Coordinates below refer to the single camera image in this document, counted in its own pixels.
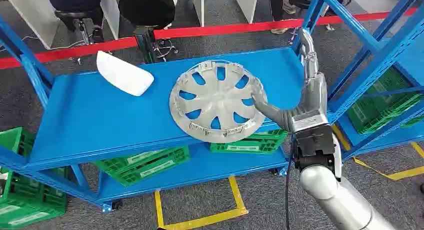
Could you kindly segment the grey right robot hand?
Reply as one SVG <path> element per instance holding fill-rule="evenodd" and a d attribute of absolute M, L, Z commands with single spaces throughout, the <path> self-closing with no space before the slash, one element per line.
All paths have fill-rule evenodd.
<path fill-rule="evenodd" d="M 269 104 L 262 96 L 263 88 L 259 83 L 253 84 L 251 94 L 256 109 L 281 129 L 294 133 L 329 124 L 327 83 L 324 74 L 319 72 L 313 39 L 304 28 L 299 29 L 298 36 L 302 44 L 300 53 L 304 61 L 304 83 L 300 102 L 292 109 L 281 110 Z"/>

